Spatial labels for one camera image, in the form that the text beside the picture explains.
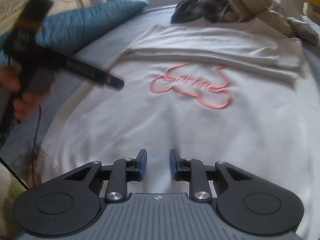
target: ribbed gray surface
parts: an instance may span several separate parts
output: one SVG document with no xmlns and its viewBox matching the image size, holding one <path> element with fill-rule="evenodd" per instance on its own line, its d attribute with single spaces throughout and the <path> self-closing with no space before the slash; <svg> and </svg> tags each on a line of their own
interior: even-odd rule
<svg viewBox="0 0 320 240">
<path fill-rule="evenodd" d="M 18 239 L 40 238 L 22 234 Z M 89 228 L 59 239 L 260 240 L 266 237 L 237 231 L 224 223 L 210 205 L 195 203 L 186 194 L 132 194 L 125 203 L 108 205 Z M 268 239 L 301 240 L 294 233 Z"/>
</svg>

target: crumpled clothes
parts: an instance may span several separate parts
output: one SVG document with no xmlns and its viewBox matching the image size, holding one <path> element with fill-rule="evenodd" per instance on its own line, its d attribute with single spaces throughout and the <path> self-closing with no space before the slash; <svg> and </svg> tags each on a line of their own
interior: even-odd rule
<svg viewBox="0 0 320 240">
<path fill-rule="evenodd" d="M 287 37 L 298 37 L 319 46 L 319 35 L 308 23 L 286 18 L 272 8 L 275 8 L 273 0 L 182 0 L 171 22 L 185 23 L 204 17 L 211 23 L 235 23 L 259 18 Z"/>
</svg>

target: pink object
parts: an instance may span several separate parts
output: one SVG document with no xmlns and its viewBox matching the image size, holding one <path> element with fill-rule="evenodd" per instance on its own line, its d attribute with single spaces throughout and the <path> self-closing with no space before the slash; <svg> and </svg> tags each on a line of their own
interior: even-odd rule
<svg viewBox="0 0 320 240">
<path fill-rule="evenodd" d="M 188 65 L 188 62 L 185 62 L 185 63 L 183 63 L 181 65 L 172 66 L 172 67 L 170 67 L 169 69 L 167 69 L 164 72 L 164 75 L 159 75 L 156 78 L 154 78 L 150 83 L 150 91 L 153 92 L 153 93 L 164 93 L 164 92 L 167 92 L 169 90 L 173 90 L 173 91 L 176 91 L 176 92 L 178 92 L 178 93 L 180 93 L 182 95 L 195 97 L 201 105 L 209 107 L 209 108 L 213 108 L 213 109 L 224 109 L 224 108 L 226 108 L 227 106 L 230 105 L 230 103 L 232 101 L 231 93 L 230 93 L 229 90 L 225 89 L 225 87 L 227 87 L 229 85 L 229 79 L 225 75 L 225 73 L 223 73 L 223 71 L 222 71 L 222 69 L 224 69 L 225 66 L 220 66 L 220 67 L 216 68 L 216 71 L 223 78 L 224 84 L 223 85 L 219 85 L 219 86 L 214 86 L 214 85 L 211 85 L 210 82 L 208 82 L 206 80 L 202 80 L 201 78 L 193 78 L 193 77 L 187 76 L 187 75 L 180 75 L 179 77 L 174 77 L 174 76 L 170 75 L 170 71 L 171 70 L 176 69 L 178 67 L 183 67 L 183 66 L 186 66 L 186 65 Z M 227 96 L 227 100 L 222 105 L 208 104 L 203 100 L 201 94 L 187 92 L 187 91 L 184 91 L 184 90 L 182 90 L 182 89 L 180 89 L 180 88 L 178 88 L 177 86 L 174 86 L 174 85 L 172 85 L 172 86 L 170 86 L 168 88 L 162 89 L 162 90 L 156 90 L 154 88 L 154 84 L 159 79 L 163 79 L 164 81 L 175 81 L 175 82 L 178 82 L 178 83 L 184 83 L 184 84 L 186 84 L 188 86 L 196 85 L 196 87 L 198 89 L 200 89 L 201 87 L 205 87 L 211 93 L 225 93 L 226 96 Z"/>
</svg>

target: cream carved headboard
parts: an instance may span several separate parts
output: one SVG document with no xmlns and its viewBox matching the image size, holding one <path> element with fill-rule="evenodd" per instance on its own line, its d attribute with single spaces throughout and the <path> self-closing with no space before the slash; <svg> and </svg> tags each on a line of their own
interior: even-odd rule
<svg viewBox="0 0 320 240">
<path fill-rule="evenodd" d="M 10 30 L 29 0 L 0 0 L 0 35 Z M 89 0 L 53 0 L 48 15 L 90 6 Z"/>
</svg>

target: hand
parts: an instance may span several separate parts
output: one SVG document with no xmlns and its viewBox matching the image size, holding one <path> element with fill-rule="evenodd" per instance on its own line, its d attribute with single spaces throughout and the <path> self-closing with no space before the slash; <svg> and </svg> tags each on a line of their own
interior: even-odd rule
<svg viewBox="0 0 320 240">
<path fill-rule="evenodd" d="M 19 91 L 20 82 L 17 72 L 8 66 L 0 66 L 0 85 L 4 85 L 12 91 Z M 44 93 L 23 92 L 21 99 L 17 98 L 13 101 L 14 116 L 23 121 L 35 112 L 38 106 L 44 101 L 47 95 L 52 92 L 52 86 Z"/>
</svg>

